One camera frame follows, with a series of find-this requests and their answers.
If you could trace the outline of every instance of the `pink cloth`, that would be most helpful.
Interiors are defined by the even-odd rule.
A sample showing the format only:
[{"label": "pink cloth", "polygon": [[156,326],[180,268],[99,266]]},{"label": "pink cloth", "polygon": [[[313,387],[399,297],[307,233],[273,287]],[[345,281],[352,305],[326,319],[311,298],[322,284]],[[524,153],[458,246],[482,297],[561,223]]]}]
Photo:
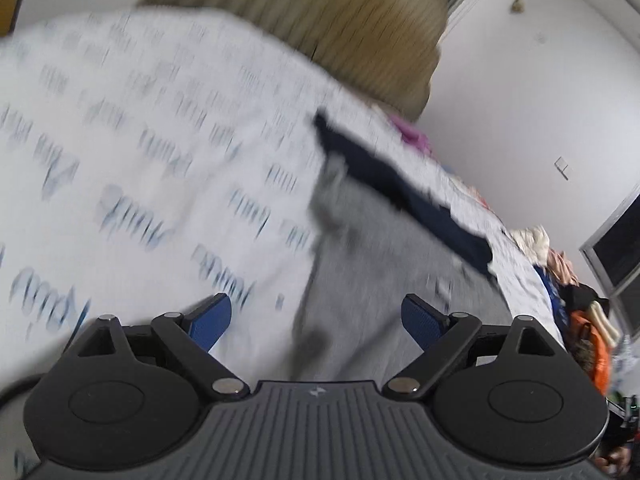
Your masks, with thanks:
[{"label": "pink cloth", "polygon": [[396,115],[389,115],[389,120],[402,134],[402,142],[413,146],[423,155],[431,156],[431,143],[429,142],[429,137],[422,133],[413,124]]},{"label": "pink cloth", "polygon": [[564,255],[564,251],[557,253],[549,249],[546,257],[546,268],[556,277],[561,285],[580,285],[578,276],[574,272],[574,265]]}]

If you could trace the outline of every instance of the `hand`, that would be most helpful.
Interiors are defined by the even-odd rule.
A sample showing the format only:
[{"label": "hand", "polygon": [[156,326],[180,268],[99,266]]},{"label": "hand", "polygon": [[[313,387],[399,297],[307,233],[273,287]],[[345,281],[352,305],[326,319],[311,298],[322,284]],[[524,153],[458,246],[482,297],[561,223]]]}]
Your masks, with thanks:
[{"label": "hand", "polygon": [[610,474],[610,466],[615,466],[614,477],[622,476],[629,471],[631,450],[628,447],[617,447],[608,456],[593,460],[595,466],[603,473]]}]

